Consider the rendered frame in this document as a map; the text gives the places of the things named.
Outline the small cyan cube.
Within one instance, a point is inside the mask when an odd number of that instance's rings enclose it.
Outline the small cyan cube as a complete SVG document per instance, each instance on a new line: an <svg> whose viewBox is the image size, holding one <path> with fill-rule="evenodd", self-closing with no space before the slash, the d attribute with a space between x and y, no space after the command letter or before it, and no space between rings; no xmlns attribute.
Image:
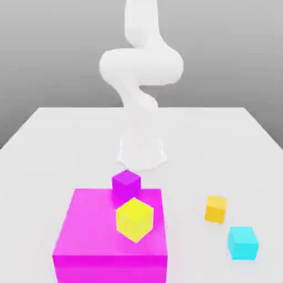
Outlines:
<svg viewBox="0 0 283 283"><path fill-rule="evenodd" d="M233 260L255 260L259 241L252 227L230 226L227 246Z"/></svg>

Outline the small yellow cube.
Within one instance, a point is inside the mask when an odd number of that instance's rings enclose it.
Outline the small yellow cube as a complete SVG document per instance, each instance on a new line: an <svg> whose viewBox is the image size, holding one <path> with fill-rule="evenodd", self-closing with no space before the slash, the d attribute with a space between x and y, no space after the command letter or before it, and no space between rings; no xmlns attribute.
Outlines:
<svg viewBox="0 0 283 283"><path fill-rule="evenodd" d="M154 208L135 197L116 209L117 231L134 243L144 238L153 224Z"/></svg>

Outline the large magenta box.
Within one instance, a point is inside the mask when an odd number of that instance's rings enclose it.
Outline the large magenta box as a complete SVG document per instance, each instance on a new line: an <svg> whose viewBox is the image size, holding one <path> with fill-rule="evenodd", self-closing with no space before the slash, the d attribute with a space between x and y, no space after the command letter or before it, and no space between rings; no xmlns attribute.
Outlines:
<svg viewBox="0 0 283 283"><path fill-rule="evenodd" d="M53 251L57 283L166 283L167 244L161 189L137 199L154 209L153 229L138 243L116 229L123 202L112 189L76 189Z"/></svg>

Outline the small orange cube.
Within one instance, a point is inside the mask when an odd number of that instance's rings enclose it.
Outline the small orange cube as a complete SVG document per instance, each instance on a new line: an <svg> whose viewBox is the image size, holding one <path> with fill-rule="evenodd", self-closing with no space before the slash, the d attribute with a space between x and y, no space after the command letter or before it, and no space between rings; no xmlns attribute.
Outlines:
<svg viewBox="0 0 283 283"><path fill-rule="evenodd" d="M227 208L226 198L209 195L206 204L205 220L223 224L226 208Z"/></svg>

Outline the small purple cube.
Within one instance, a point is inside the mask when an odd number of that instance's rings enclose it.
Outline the small purple cube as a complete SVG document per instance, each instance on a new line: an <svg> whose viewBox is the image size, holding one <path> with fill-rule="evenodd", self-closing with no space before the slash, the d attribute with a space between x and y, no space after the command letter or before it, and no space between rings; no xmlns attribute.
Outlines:
<svg viewBox="0 0 283 283"><path fill-rule="evenodd" d="M112 177L112 190L117 198L128 201L141 190L141 177L130 170L124 170Z"/></svg>

